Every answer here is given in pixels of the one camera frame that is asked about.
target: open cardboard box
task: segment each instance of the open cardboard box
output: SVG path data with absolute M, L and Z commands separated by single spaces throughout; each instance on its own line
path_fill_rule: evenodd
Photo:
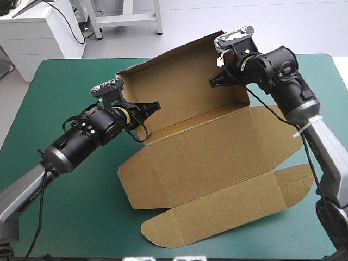
M 213 39 L 222 33 L 117 74 L 127 100 L 161 104 L 146 121 L 152 133 L 146 146 L 119 168 L 119 177 L 133 208 L 171 208 L 141 227 L 162 247 L 192 244 L 287 209 L 313 184 L 308 165 L 273 171 L 302 145 L 292 127 L 250 107 L 242 86 L 210 87 L 221 71 Z

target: drawer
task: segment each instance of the drawer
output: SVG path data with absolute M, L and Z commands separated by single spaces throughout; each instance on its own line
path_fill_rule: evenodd
M 0 40 L 0 46 L 7 55 L 60 54 L 61 50 L 53 38 Z
M 26 82 L 31 82 L 40 65 L 48 59 L 63 59 L 62 54 L 9 55 Z
M 54 38 L 47 22 L 0 23 L 0 40 Z

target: box lid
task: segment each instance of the box lid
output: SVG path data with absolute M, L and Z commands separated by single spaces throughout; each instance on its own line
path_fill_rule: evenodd
M 208 82 L 221 71 L 213 44 L 221 34 L 212 33 L 117 73 L 125 81 L 128 101 L 160 102 L 161 109 L 146 120 L 151 133 L 233 102 L 250 104 L 242 86 L 212 88 Z M 137 131 L 143 138 L 142 128 Z

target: box flap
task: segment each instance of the box flap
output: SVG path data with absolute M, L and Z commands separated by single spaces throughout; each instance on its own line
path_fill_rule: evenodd
M 278 106 L 270 107 L 284 118 Z M 293 137 L 297 131 L 294 127 L 278 120 L 265 107 L 250 108 L 267 161 L 274 169 L 302 147 L 302 140 Z
M 141 226 L 162 247 L 181 247 L 299 203 L 313 184 L 308 165 L 268 172 L 172 208 Z
M 120 166 L 119 178 L 133 208 L 163 208 L 170 205 L 148 147 Z
M 211 44 L 212 46 L 213 45 L 213 41 L 216 37 L 218 37 L 219 35 L 223 34 L 224 32 L 223 31 L 217 31 L 215 33 L 212 33 L 212 34 L 209 34 L 207 36 L 204 36 L 202 38 L 199 38 L 193 42 L 190 42 L 190 43 L 187 43 L 185 45 L 181 45 L 177 48 L 174 48 L 168 52 L 165 52 L 153 59 L 150 59 L 148 61 L 145 61 L 141 64 L 138 64 L 138 65 L 135 65 L 135 66 L 132 66 L 132 67 L 129 67 L 125 70 L 122 70 L 122 71 L 119 71 L 117 74 L 132 74 L 134 72 L 139 72 L 145 68 L 149 68 L 149 67 L 152 67 L 158 63 L 161 63 L 162 61 L 166 60 L 166 59 L 170 59 L 171 57 L 174 57 L 180 53 L 183 53 L 183 52 L 186 52 L 190 49 L 195 49 L 199 46 L 202 46 L 202 45 L 205 45 L 205 44 Z
M 271 171 L 301 147 L 277 121 L 247 107 L 148 144 L 119 169 L 131 205 L 176 207 Z

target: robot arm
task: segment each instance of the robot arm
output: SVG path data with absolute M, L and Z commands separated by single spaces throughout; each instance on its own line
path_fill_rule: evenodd
M 11 260 L 9 243 L 19 240 L 19 217 L 41 194 L 44 180 L 48 186 L 60 174 L 70 173 L 97 147 L 106 145 L 123 131 L 144 128 L 144 121 L 160 109 L 158 102 L 130 103 L 122 95 L 123 80 L 113 79 L 93 87 L 92 96 L 102 101 L 69 118 L 72 127 L 48 146 L 43 161 L 0 192 L 0 260 Z
M 287 121 L 298 126 L 298 136 L 307 140 L 324 172 L 320 190 L 325 202 L 317 203 L 318 217 L 336 248 L 346 247 L 348 152 L 319 116 L 320 103 L 299 73 L 295 54 L 284 46 L 262 54 L 251 38 L 253 33 L 254 29 L 246 26 L 214 40 L 221 53 L 218 66 L 225 70 L 210 84 L 215 87 L 256 83 L 273 97 Z M 233 60 L 224 66 L 223 55 L 227 52 L 233 52 Z

